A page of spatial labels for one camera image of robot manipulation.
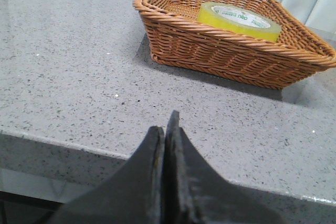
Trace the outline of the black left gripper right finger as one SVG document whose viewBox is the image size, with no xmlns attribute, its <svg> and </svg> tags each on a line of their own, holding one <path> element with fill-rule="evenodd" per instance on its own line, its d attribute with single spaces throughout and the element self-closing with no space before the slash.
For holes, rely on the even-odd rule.
<svg viewBox="0 0 336 224">
<path fill-rule="evenodd" d="M 211 168 L 179 120 L 179 112 L 173 111 L 166 128 L 164 223 L 283 223 L 280 214 Z"/>
</svg>

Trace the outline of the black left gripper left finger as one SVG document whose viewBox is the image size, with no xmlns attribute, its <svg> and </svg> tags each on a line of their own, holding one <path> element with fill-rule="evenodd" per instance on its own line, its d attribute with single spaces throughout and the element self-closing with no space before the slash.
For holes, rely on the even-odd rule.
<svg viewBox="0 0 336 224">
<path fill-rule="evenodd" d="M 111 178 L 61 206 L 49 223 L 162 223 L 164 132 L 149 128 Z"/>
</svg>

